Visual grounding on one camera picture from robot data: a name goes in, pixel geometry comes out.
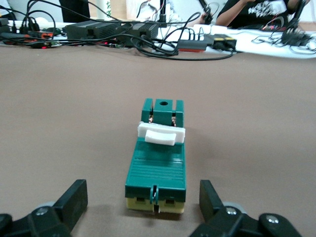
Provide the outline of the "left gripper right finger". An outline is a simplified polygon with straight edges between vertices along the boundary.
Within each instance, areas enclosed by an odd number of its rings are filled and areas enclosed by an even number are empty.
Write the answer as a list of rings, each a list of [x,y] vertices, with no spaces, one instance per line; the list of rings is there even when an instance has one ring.
[[[209,180],[200,180],[199,207],[204,218],[192,237],[300,237],[291,222],[275,213],[250,217],[233,205],[224,205]]]

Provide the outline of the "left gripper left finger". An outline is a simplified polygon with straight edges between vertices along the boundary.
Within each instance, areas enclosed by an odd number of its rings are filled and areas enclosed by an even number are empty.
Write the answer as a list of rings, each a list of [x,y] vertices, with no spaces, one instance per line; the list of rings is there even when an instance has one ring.
[[[88,204],[87,181],[78,179],[51,204],[42,205],[25,217],[13,220],[0,215],[2,237],[70,237]]]

